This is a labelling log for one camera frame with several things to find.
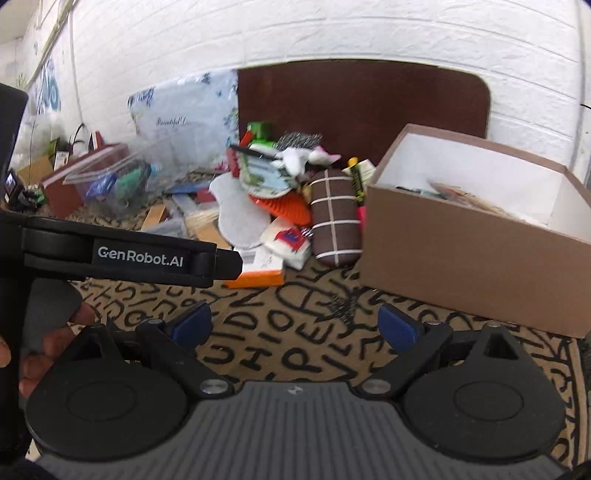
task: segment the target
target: plastic container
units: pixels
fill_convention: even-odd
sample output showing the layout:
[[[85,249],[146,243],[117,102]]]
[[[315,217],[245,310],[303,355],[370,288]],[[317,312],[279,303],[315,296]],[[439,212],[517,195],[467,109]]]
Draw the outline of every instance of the plastic container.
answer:
[[[123,219],[135,215],[186,173],[171,142],[161,141],[107,168],[96,164],[77,168],[64,178],[64,184],[75,185],[83,202],[98,215]]]

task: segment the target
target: brown wooden board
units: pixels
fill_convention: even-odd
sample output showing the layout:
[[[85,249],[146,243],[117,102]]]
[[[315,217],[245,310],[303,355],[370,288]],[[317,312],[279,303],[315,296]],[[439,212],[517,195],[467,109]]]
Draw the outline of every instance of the brown wooden board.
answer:
[[[330,153],[378,164],[406,124],[484,138],[491,95],[474,74],[383,60],[294,61],[238,71],[241,136],[248,122],[322,133]]]

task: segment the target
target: white cloth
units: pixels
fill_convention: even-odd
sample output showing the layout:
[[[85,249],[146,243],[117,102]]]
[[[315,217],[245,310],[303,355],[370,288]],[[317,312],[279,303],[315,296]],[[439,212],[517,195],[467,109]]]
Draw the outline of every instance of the white cloth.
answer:
[[[266,210],[256,205],[231,173],[220,175],[209,186],[220,207],[217,227],[222,236],[238,248],[254,248],[271,223]]]

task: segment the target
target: wooden block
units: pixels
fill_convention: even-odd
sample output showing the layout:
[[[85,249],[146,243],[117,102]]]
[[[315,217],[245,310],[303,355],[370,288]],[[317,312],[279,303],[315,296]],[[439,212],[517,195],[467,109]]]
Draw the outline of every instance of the wooden block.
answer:
[[[218,248],[232,249],[212,223],[208,223],[206,226],[195,229],[194,233],[202,242],[211,242],[216,244]]]
[[[165,220],[167,216],[168,212],[166,211],[166,205],[162,203],[154,205],[148,212],[146,220],[144,220],[141,229],[146,230],[147,228],[151,228],[155,225],[158,225],[160,222]]]

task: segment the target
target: finger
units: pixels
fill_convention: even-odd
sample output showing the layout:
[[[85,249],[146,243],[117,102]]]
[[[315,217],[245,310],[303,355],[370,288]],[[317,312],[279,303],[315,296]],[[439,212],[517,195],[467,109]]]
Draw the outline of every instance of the finger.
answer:
[[[52,330],[43,337],[43,352],[51,358],[57,358],[70,345],[75,336],[70,327]]]
[[[83,301],[80,308],[72,315],[70,321],[79,325],[91,325],[95,322],[95,311]]]
[[[18,383],[18,391],[25,398],[29,398],[39,384],[39,380],[31,380],[30,378],[23,378]]]
[[[22,374],[31,380],[40,380],[53,365],[53,359],[46,355],[27,355],[22,360]]]
[[[4,341],[4,338],[0,337],[0,368],[7,366],[10,363],[11,358],[10,348]]]

